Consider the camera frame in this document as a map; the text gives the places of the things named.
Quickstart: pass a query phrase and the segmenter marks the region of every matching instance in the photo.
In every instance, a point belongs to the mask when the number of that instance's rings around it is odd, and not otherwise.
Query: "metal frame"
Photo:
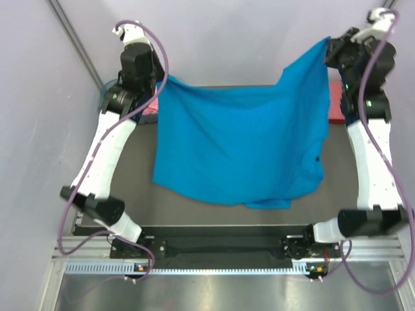
[[[64,237],[64,249],[71,249],[85,239],[85,236],[68,236]],[[111,245],[106,237],[100,236],[90,240],[83,248],[76,253],[67,257],[62,257],[56,249],[53,253],[49,266],[49,281],[43,293],[43,299],[39,311],[54,310],[58,300],[58,294],[62,286],[63,276],[68,274],[113,274],[124,275],[126,270],[122,268],[109,267],[127,267],[128,274],[131,273],[131,267],[135,264],[146,264],[145,259],[111,259]],[[308,262],[322,261],[322,259],[302,259],[293,260],[293,270],[154,270],[153,275],[207,275],[207,274],[306,274],[303,265]],[[396,236],[385,238],[367,238],[353,239],[353,249],[351,251],[350,262],[389,262],[391,274],[395,281],[398,281],[403,275],[407,267],[407,261],[403,254],[401,244]],[[91,267],[103,267],[103,269],[95,269]],[[411,277],[409,281],[399,289],[399,297],[401,299],[404,311],[415,310],[415,280]]]
[[[382,7],[383,8],[394,8],[397,3],[397,0],[385,0],[383,1]]]
[[[88,53],[84,45],[82,44],[81,40],[79,39],[75,29],[73,28],[71,22],[68,20],[66,13],[62,6],[60,5],[58,0],[46,0],[49,6],[52,8],[53,13],[55,14],[56,18],[59,21],[62,29],[67,34],[69,41],[71,41],[73,48],[76,50],[77,54],[79,55],[80,60],[85,65],[86,70],[88,71],[89,75],[97,85],[99,89],[103,87],[103,83],[101,78],[98,75],[98,72],[91,61]]]

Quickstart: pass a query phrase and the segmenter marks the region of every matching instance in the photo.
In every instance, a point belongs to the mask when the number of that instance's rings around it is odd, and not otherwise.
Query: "red object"
[[[330,263],[330,256],[329,256],[329,251],[328,250],[324,250],[324,262],[326,263],[327,268],[329,267],[329,263]]]
[[[158,98],[154,100],[147,108],[144,109],[144,115],[153,115],[158,113]]]
[[[342,98],[342,82],[330,82],[330,110],[329,122],[335,124],[344,124],[344,116],[340,109],[340,100]]]

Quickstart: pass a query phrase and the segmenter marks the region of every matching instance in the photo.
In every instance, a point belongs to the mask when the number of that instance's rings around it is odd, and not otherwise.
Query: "metal pole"
[[[56,17],[58,18],[58,21],[61,24],[62,28],[65,30],[66,34],[68,35],[69,40],[71,41],[73,47],[75,48],[77,54],[79,55],[82,63],[85,65],[86,69],[88,70],[88,73],[91,75],[97,87],[101,89],[104,86],[104,84],[102,83],[102,80],[99,77],[96,68],[92,64],[91,58],[89,58],[89,55],[87,54],[83,44],[79,40],[79,37],[76,34],[72,24],[69,22],[62,6],[58,2],[58,0],[47,0],[47,2],[51,6]]]
[[[385,0],[382,7],[383,8],[394,8],[397,3],[397,0]]]

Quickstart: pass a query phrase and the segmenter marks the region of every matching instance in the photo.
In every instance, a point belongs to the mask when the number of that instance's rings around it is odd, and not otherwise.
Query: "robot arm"
[[[393,22],[393,14],[384,8],[368,14],[368,28],[349,29],[345,35],[329,40],[326,64],[338,69],[343,83],[341,108],[353,152],[359,180],[357,210],[341,210],[336,218],[307,227],[304,239],[309,246],[334,243],[353,236],[379,236],[396,232],[408,223],[406,210],[395,181],[382,157],[370,141],[359,118],[357,97],[363,72],[379,40]],[[365,90],[368,126],[391,162],[389,134],[391,113],[382,90],[385,76],[394,66],[395,48],[387,43],[374,67]]]
[[[122,70],[117,83],[105,94],[97,131],[81,171],[71,186],[62,187],[60,195],[66,200],[69,199],[88,163],[93,159],[73,203],[116,235],[131,242],[139,242],[145,238],[141,227],[125,213],[124,202],[110,196],[110,187],[125,142],[134,131],[141,114],[120,123],[105,139],[102,136],[154,94],[156,82],[162,80],[164,72],[153,46],[139,27],[125,25],[113,32],[124,43],[121,54]],[[94,154],[98,144],[101,144],[99,152]]]

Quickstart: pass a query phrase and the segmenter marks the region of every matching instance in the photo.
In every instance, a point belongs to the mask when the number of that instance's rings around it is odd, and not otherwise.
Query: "blue t-shirt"
[[[153,182],[202,202],[262,209],[289,208],[315,191],[329,126],[326,40],[275,86],[204,89],[170,76]]]

